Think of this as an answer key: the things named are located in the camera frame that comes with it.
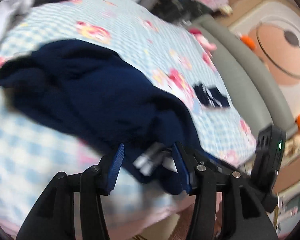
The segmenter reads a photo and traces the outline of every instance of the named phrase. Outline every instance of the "navy blue cloth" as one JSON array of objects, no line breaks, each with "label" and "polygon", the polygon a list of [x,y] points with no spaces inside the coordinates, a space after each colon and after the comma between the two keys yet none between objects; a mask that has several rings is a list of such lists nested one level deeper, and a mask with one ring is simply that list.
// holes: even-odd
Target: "navy blue cloth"
[{"label": "navy blue cloth", "polygon": [[124,143],[123,167],[138,181],[158,179],[171,194],[178,175],[159,166],[142,175],[133,161],[153,142],[175,141],[202,150],[187,107],[119,55],[85,41],[42,46],[0,69],[0,86],[13,88],[13,105],[37,122],[76,135],[104,154]]}]

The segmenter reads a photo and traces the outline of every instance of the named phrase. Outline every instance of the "metal screw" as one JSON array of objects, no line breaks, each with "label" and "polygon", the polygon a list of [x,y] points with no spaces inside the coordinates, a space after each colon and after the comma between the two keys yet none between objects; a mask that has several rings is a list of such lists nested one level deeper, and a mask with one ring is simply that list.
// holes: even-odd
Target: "metal screw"
[{"label": "metal screw", "polygon": [[234,172],[232,172],[232,176],[234,176],[235,178],[240,178],[241,177],[241,174],[240,174],[240,172],[238,172],[238,171],[234,171]]},{"label": "metal screw", "polygon": [[57,177],[58,179],[62,179],[64,176],[65,176],[65,173],[64,173],[63,171],[60,171],[60,172],[58,172],[58,173],[56,174],[56,177]]},{"label": "metal screw", "polygon": [[204,166],[204,165],[198,165],[197,166],[197,170],[198,171],[205,171],[206,170],[206,166]]},{"label": "metal screw", "polygon": [[90,169],[91,169],[92,171],[99,171],[99,170],[100,170],[100,168],[99,168],[98,165],[93,165],[93,166],[91,166]]}]

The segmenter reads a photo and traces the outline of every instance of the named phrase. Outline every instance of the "blue gripper pad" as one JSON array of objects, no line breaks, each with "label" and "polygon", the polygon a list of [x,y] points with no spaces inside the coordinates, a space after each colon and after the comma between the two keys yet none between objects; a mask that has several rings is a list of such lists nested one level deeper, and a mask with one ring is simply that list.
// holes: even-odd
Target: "blue gripper pad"
[{"label": "blue gripper pad", "polygon": [[190,185],[190,175],[188,169],[186,168],[182,155],[178,149],[177,143],[174,143],[172,145],[172,158],[176,165],[182,188],[186,191],[187,194],[189,194],[192,190]]},{"label": "blue gripper pad", "polygon": [[114,185],[117,181],[117,177],[122,165],[123,157],[124,157],[124,145],[123,143],[121,143],[109,167],[108,180],[107,180],[108,183],[106,186],[106,192],[108,192],[108,194],[110,193],[111,190],[114,189]]}]

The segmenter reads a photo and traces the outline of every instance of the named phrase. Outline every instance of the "gray bed frame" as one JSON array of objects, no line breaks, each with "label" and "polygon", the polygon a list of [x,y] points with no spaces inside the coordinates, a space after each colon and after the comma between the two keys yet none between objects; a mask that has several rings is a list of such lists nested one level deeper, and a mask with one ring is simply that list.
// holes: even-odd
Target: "gray bed frame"
[{"label": "gray bed frame", "polygon": [[260,59],[212,16],[196,19],[190,28],[217,45],[212,61],[219,71],[234,107],[255,137],[273,123],[287,132],[287,139],[298,129],[279,86]]}]

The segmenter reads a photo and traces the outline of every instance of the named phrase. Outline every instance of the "bed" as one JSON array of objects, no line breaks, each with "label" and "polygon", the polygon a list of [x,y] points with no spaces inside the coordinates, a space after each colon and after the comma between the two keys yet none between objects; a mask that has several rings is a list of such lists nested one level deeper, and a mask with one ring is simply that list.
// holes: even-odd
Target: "bed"
[{"label": "bed", "polygon": [[[240,166],[253,157],[258,132],[274,123],[295,132],[289,107],[261,61],[212,17],[193,27],[217,45],[214,65],[193,35],[168,24],[130,0],[69,0],[32,8],[0,44],[0,66],[41,44],[80,39],[118,52],[155,86],[188,107],[202,147]],[[177,71],[183,88],[172,89],[167,74]],[[191,93],[198,82],[228,97],[227,109],[203,108]],[[101,155],[71,135],[43,127],[11,109],[0,88],[0,225],[15,237],[29,210],[58,172],[82,172]],[[169,195],[155,182],[138,183],[121,169],[115,189],[102,198],[111,239],[124,240],[185,209],[193,197]]]}]

